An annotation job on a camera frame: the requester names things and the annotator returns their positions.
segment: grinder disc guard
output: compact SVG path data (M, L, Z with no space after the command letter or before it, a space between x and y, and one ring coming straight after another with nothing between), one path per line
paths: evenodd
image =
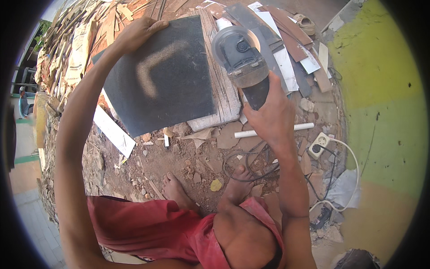
M242 34L246 38L248 43L251 45L251 47L255 47L258 51L260 51L260 42L252 31L240 26L226 27L214 36L211 43L212 55L214 56L215 61L223 67L225 59L221 52L220 42L232 34Z

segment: black cable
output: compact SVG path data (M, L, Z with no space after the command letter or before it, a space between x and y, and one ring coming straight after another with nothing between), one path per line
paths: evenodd
M307 182L309 183L310 187L312 188L312 190L313 190L313 192L314 192L314 194L315 194L316 198L317 198L319 201L323 201L323 200L325 200L325 199L327 198L327 195L328 195L328 193L329 193L330 187L332 186L333 172L334 172L334 170L335 170L335 164L336 164L336 154L335 154L334 152L332 152L331 150L329 150L328 148L323 147L323 146L321 146L321 145L316 144L316 145L313 145L313 146L316 148L316 150L323 148L323 149L325 149L326 151L330 152L330 153L335 157L335 159L334 159L334 161L333 161L333 167L332 167L332 173L331 173L331 175L330 175L329 185L327 186L326 194L324 195L324 198L323 198L323 199L319 198L318 194L316 194L315 188L313 187L313 185L312 185L312 183L310 182L310 180L308 179L308 177L307 177L306 175L304 176L304 177L306 178Z
M263 178L263 177L267 176L268 174L270 174L270 173L274 172L274 171L279 167L279 164L277 164L274 168L272 168L269 172L265 173L264 175L261 175L261 176L255 177L255 178L253 178L253 179L242 180L242 179L237 179L237 178L235 178L233 175L230 175L230 174L227 172L227 170L225 169L225 165L227 164L227 161L228 161L231 157L236 156L236 155L243 154L243 155L245 155L245 166L246 166L247 170L248 170L248 171L250 171L250 172L252 173L252 176L255 176L254 172L252 172L252 171L251 171L251 169L249 168L249 165L248 165L248 157L249 157L249 155L250 155L250 154L258 154L259 152L253 152L253 151L254 151L256 148L258 148L258 147L259 147L263 142L264 142L264 141L261 141L260 143L258 143L255 147L253 147L252 149L250 149L250 150L249 150L249 152L238 152L238 153L233 153L232 155L228 156L228 157L224 160L224 163L223 163L223 165L222 165L222 168L223 168L223 170L224 170L224 173L225 173L228 177L230 177L230 178L232 178L232 179L234 179L234 180L237 180L237 181L240 181L240 182L251 182L251 181L256 181L256 180L258 180L258 179L260 179L260 178Z

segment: hand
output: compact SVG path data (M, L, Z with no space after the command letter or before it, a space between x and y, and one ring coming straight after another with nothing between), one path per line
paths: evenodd
M157 21L149 17L142 17L126 26L114 44L119 46L124 54L131 53L142 46L151 35L168 25L169 22L166 20Z
M269 93L264 105L256 111L249 103L245 103L243 113L258 136L274 151L292 146L295 149L295 105L285 96L279 77L272 71L269 72L269 83Z

